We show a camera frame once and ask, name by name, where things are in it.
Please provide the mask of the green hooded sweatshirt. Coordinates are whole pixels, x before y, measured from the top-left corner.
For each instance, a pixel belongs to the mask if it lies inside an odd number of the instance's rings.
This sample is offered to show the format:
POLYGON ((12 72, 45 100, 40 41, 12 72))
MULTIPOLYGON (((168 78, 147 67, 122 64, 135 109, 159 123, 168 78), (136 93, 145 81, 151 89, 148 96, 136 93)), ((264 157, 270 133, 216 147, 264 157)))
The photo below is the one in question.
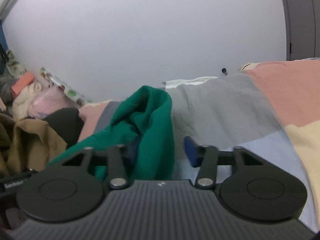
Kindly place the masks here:
POLYGON ((129 177, 170 180, 175 165, 171 109, 172 100, 166 91, 140 87, 119 105, 106 128, 73 145, 48 164, 65 160, 85 147, 101 151, 114 145, 129 145, 139 138, 136 164, 129 177))

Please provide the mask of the brown garment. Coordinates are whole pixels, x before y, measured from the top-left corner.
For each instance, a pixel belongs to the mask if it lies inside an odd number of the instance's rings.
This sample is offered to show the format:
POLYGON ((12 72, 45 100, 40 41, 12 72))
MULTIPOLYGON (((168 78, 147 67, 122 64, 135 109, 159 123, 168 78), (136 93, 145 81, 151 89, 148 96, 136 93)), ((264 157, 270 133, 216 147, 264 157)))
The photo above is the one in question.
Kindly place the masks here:
POLYGON ((26 169, 41 171, 66 148, 67 143, 48 122, 39 119, 15 122, 1 114, 1 178, 26 169))

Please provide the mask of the black garment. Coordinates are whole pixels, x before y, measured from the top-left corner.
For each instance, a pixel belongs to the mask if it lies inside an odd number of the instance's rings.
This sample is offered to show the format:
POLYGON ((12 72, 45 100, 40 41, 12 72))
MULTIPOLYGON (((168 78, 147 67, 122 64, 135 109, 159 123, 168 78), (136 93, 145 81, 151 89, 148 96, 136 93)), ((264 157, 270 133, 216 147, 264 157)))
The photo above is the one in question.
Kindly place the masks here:
POLYGON ((80 137, 84 121, 77 108, 62 108, 42 119, 67 143, 67 148, 75 145, 80 137))

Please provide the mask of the patchwork bed quilt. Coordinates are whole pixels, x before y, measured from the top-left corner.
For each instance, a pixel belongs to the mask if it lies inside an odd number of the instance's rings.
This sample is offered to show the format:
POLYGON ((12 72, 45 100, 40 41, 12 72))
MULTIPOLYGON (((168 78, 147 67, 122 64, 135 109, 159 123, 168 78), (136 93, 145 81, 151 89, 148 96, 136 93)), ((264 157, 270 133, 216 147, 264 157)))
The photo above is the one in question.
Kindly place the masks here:
MULTIPOLYGON (((319 229, 310 177, 284 125, 251 77, 244 72, 227 77, 201 77, 178 81, 174 87, 161 90, 172 100, 175 165, 171 179, 196 177, 196 169, 188 165, 183 152, 186 136, 222 150, 244 146, 302 180, 308 198, 300 220, 313 231, 319 229)), ((110 101, 98 105, 101 116, 93 134, 110 124, 121 103, 110 101)))

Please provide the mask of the pink box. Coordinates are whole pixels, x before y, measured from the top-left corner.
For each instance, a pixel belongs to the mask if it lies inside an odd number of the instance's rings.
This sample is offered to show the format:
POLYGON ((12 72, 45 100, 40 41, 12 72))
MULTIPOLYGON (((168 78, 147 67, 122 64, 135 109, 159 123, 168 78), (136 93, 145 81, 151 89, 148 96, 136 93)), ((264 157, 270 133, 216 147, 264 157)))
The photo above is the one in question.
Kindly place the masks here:
POLYGON ((26 72, 18 81, 11 87, 11 96, 15 99, 20 92, 33 83, 35 76, 31 72, 26 72))

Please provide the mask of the grey door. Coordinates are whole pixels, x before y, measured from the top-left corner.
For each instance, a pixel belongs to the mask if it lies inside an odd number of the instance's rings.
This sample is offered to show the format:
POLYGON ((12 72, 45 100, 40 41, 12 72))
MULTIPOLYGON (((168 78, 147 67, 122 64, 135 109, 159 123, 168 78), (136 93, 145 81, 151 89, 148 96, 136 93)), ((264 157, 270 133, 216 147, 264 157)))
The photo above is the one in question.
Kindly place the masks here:
POLYGON ((320 0, 283 0, 287 59, 319 57, 320 0))

